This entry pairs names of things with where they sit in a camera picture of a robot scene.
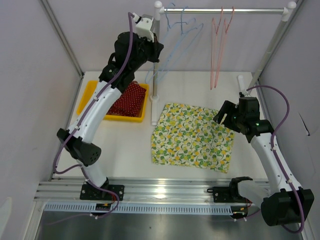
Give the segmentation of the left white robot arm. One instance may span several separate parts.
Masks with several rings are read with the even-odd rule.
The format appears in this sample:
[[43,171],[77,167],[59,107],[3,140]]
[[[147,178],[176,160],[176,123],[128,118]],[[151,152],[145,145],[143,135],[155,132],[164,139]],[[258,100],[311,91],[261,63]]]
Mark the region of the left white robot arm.
[[150,37],[130,31],[121,33],[89,102],[73,124],[57,132],[62,147],[81,167],[97,200],[105,199],[110,190],[109,180],[98,165],[102,150],[92,143],[95,133],[109,109],[135,79],[135,72],[146,62],[159,62],[163,48],[155,33]]

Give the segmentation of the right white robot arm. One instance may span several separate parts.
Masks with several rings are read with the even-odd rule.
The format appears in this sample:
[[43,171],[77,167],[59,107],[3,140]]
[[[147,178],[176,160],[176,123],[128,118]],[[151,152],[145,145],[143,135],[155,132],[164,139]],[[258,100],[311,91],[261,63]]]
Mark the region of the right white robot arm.
[[238,104],[226,100],[213,120],[246,137],[269,182],[269,190],[266,190],[251,177],[232,178],[229,198],[234,202],[251,201],[260,208],[268,226],[303,225],[314,202],[314,194],[311,189],[302,187],[288,167],[271,123],[260,118],[258,99],[240,97]]

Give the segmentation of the red polka dot cloth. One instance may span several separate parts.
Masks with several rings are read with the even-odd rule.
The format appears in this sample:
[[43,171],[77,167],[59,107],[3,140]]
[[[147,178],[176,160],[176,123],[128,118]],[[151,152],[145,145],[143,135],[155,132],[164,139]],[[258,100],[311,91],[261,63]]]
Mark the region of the red polka dot cloth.
[[119,99],[111,106],[107,115],[138,117],[146,95],[146,89],[137,81],[129,84]]

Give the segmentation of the lemon print skirt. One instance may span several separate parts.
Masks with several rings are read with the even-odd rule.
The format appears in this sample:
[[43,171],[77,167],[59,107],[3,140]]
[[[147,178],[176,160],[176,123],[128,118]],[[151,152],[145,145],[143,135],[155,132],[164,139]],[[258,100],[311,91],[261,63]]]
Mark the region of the lemon print skirt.
[[217,113],[166,103],[151,135],[152,163],[227,173],[236,133],[213,120]]

